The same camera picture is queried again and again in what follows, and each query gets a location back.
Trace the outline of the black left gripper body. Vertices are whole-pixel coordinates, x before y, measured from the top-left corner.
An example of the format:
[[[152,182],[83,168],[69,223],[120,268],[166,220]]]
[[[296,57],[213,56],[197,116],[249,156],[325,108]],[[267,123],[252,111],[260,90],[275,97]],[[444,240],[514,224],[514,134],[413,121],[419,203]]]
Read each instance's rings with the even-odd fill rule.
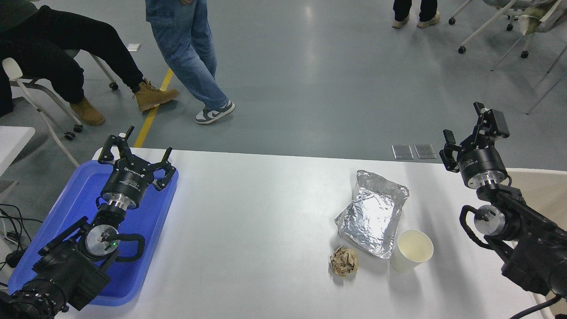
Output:
[[[127,197],[128,208],[138,208],[149,184],[154,180],[149,165],[150,162],[139,157],[118,159],[101,191],[102,198],[110,202],[113,198]]]

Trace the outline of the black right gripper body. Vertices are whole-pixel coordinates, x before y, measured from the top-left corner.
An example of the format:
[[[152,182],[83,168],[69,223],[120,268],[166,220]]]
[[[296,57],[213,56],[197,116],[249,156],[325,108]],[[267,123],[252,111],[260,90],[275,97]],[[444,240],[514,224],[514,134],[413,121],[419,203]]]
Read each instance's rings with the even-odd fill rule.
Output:
[[[459,155],[458,167],[463,180],[470,180],[484,172],[496,172],[499,180],[507,177],[504,162],[495,148],[474,149]]]

